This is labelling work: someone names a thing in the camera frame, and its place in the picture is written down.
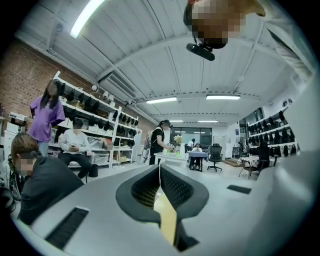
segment chair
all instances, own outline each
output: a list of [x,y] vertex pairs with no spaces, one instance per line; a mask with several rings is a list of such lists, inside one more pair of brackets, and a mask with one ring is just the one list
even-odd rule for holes
[[213,162],[213,166],[208,166],[207,170],[214,168],[215,172],[217,172],[217,169],[220,169],[222,171],[222,168],[216,166],[216,163],[219,163],[222,161],[223,154],[221,154],[221,150],[222,150],[222,147],[218,143],[212,144],[210,148],[209,161]]

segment box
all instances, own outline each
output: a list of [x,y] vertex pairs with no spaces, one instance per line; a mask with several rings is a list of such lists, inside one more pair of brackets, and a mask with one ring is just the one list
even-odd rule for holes
[[69,105],[74,106],[78,109],[84,110],[85,109],[85,105],[81,104],[79,100],[77,101],[68,101],[67,102]]

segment table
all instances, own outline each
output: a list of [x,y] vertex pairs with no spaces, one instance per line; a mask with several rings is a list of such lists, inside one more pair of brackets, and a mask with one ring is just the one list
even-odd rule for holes
[[208,153],[205,153],[205,152],[196,152],[196,151],[189,151],[188,152],[188,155],[189,155],[189,158],[201,158],[201,164],[200,164],[200,170],[202,172],[202,160],[205,159],[207,162],[208,162],[208,159],[209,159],[209,155]]
[[163,160],[168,160],[170,162],[179,163],[181,167],[185,167],[188,160],[186,158],[186,154],[177,156],[176,153],[163,154],[162,152],[160,152],[160,153],[155,153],[154,156],[155,156],[155,160],[154,160],[155,164],[158,163],[159,159],[163,159]]

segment brick wall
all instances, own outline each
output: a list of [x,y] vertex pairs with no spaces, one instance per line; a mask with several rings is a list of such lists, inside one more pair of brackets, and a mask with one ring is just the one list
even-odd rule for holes
[[[12,42],[0,60],[0,100],[1,107],[5,107],[6,118],[3,130],[6,129],[10,112],[27,116],[27,128],[30,126],[32,122],[30,104],[44,93],[47,84],[57,71],[61,71],[59,77],[62,79],[74,86],[82,87],[85,92],[92,92],[92,85],[82,77],[21,41]],[[131,109],[127,108],[125,111],[133,117],[138,116]],[[143,141],[146,133],[154,127],[154,124],[139,116],[138,128],[143,131]]]

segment white ceiling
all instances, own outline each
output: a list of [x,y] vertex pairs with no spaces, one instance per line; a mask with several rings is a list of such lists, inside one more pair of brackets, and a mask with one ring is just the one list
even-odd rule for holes
[[[195,126],[198,120],[217,119],[217,126],[231,125],[287,86],[292,69],[256,15],[247,17],[239,38],[213,50],[210,62],[186,50],[193,42],[182,20],[187,0],[106,0],[74,39],[69,32],[88,1],[41,0],[16,36],[36,49],[52,49],[55,58],[90,81],[117,72],[135,91],[137,106],[156,121],[178,119]],[[107,80],[101,85],[122,101],[132,100]],[[238,101],[203,98],[235,89],[242,95]],[[143,103],[171,95],[180,100]]]

